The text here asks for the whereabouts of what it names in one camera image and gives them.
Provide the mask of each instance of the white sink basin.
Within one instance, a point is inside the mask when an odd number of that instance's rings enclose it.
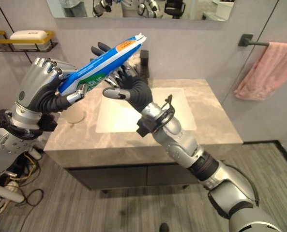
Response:
[[[188,131],[196,130],[196,123],[187,103],[183,88],[152,88],[153,101],[159,106],[165,104],[165,99],[172,94],[172,105],[175,117],[182,127]],[[102,96],[97,119],[97,133],[135,132],[141,114],[123,100],[114,100]]]

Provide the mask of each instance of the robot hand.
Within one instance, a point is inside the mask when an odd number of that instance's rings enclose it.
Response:
[[[99,49],[91,48],[91,51],[97,56],[110,49],[104,43],[98,43],[98,47]],[[141,112],[153,101],[150,88],[137,76],[136,71],[127,62],[117,72],[113,72],[106,81],[113,87],[104,89],[103,95],[105,97],[126,100],[138,112]]]
[[[67,109],[84,98],[86,86],[80,85],[76,92],[60,96],[59,85],[76,71],[73,65],[50,58],[37,58],[26,73],[17,103],[27,110],[52,113]]]
[[[163,17],[156,0],[139,0],[137,12],[138,12],[138,15],[145,17],[145,18],[162,18]]]

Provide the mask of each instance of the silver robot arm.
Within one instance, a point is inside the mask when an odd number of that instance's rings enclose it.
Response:
[[[84,98],[84,85],[66,96],[56,93],[60,83],[75,70],[68,63],[49,58],[37,58],[32,63],[13,107],[0,111],[0,176],[20,154],[32,151],[38,136],[55,129],[57,123],[50,113]]]
[[[111,12],[112,3],[121,3],[123,17],[161,18],[163,15],[156,0],[100,0],[93,7],[94,17]]]
[[[231,232],[281,231],[274,220],[258,207],[258,196],[245,176],[233,167],[216,160],[183,130],[174,117],[170,96],[168,109],[153,103],[150,88],[126,73],[123,88],[106,88],[103,95],[127,100],[142,114],[137,132],[144,137],[152,133],[168,155],[188,169],[207,189],[208,198],[220,216],[229,219]]]
[[[158,121],[164,112],[151,102],[141,114]],[[220,216],[229,219],[231,232],[281,231],[275,221],[257,206],[255,193],[245,177],[204,151],[175,117],[152,134],[169,156],[187,168],[209,191],[208,198],[213,207]]]

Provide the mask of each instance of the toothpaste tube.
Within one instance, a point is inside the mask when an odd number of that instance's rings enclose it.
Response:
[[[88,85],[87,91],[92,90],[106,76],[115,71],[135,53],[146,38],[147,37],[142,34],[131,37],[92,60],[89,64],[71,74],[68,79],[61,84],[58,89],[60,94],[67,95],[73,93],[76,91],[78,85],[84,83]]]

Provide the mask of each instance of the person's foot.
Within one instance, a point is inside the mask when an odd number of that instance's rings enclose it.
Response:
[[[169,232],[169,226],[166,223],[162,223],[159,227],[159,232]]]

